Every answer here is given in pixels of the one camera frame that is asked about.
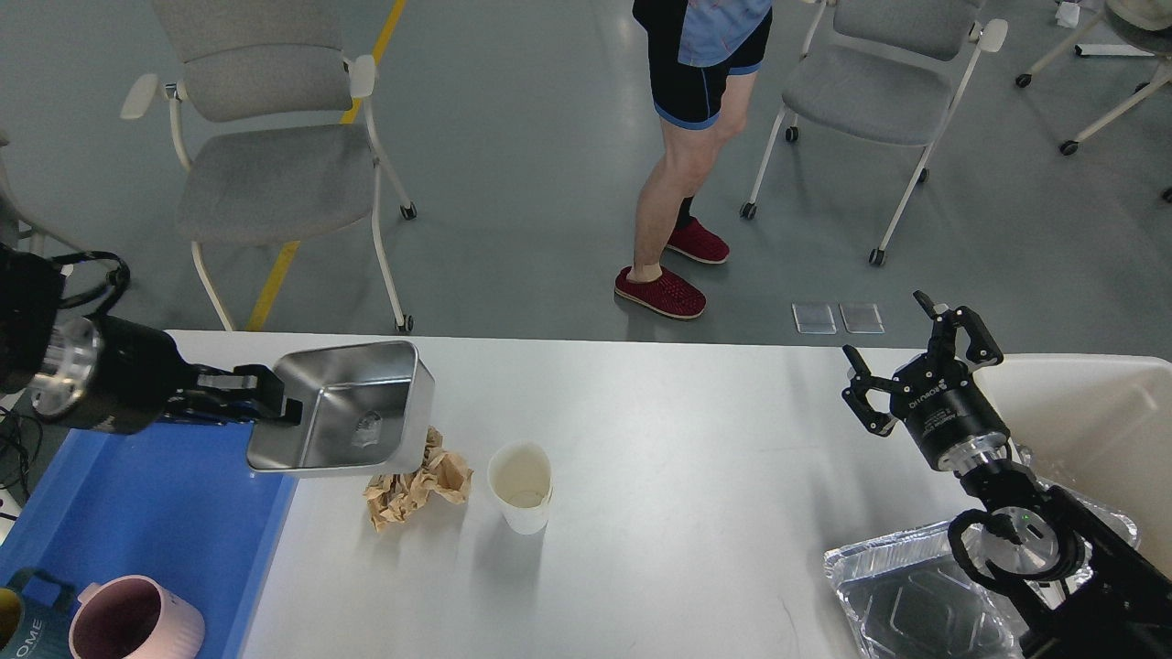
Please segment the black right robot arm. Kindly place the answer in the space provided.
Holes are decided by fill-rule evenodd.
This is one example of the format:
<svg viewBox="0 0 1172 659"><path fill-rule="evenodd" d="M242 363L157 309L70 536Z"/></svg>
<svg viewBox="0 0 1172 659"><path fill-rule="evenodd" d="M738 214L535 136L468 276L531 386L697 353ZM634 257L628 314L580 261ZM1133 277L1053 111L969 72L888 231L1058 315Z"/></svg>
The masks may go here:
<svg viewBox="0 0 1172 659"><path fill-rule="evenodd" d="M844 346L841 400L877 437L901 423L926 463L980 502L950 519L958 566L1017 610L1026 658L1167 658L1167 576L1020 460L1009 426L976 383L977 371L1004 362L981 315L920 288L913 295L932 321L926 349L883 378Z"/></svg>

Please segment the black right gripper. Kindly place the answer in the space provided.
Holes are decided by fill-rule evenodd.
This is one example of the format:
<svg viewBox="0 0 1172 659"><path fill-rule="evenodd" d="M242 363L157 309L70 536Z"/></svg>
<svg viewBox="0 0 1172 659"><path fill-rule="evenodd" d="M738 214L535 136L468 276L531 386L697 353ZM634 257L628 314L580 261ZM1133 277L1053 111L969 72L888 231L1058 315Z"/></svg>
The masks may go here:
<svg viewBox="0 0 1172 659"><path fill-rule="evenodd" d="M850 364L841 400L875 437L888 437L900 420L931 468L967 474L1001 458L1011 439L1008 424L972 379L972 371L1004 362L1004 352L974 310L934 303L921 288L913 297L933 322L926 355L905 364L893 380L875 376L856 347L841 346ZM956 355L959 333L968 341L962 358ZM875 410L867 398L871 390L892 394L892 414Z"/></svg>

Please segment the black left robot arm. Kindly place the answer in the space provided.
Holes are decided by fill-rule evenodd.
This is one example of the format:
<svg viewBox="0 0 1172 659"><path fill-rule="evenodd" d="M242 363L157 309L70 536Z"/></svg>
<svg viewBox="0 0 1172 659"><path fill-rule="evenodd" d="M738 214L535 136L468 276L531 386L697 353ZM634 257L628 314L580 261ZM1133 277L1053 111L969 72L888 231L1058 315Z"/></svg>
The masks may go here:
<svg viewBox="0 0 1172 659"><path fill-rule="evenodd" d="M263 364L185 362L163 330L114 317L131 279L118 254L4 247L1 266L4 393L29 390L41 423L132 435L161 421L301 422L304 405Z"/></svg>

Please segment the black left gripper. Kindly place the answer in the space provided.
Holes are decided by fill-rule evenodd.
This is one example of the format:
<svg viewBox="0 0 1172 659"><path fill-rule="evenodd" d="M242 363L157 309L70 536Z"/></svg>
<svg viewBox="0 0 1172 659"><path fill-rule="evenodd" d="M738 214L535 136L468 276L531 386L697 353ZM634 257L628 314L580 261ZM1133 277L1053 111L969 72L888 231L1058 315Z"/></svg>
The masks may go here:
<svg viewBox="0 0 1172 659"><path fill-rule="evenodd" d="M98 314L53 327L38 371L38 421L131 435L164 412L175 423L288 428L301 423L304 405L264 364L184 362L162 330Z"/></svg>

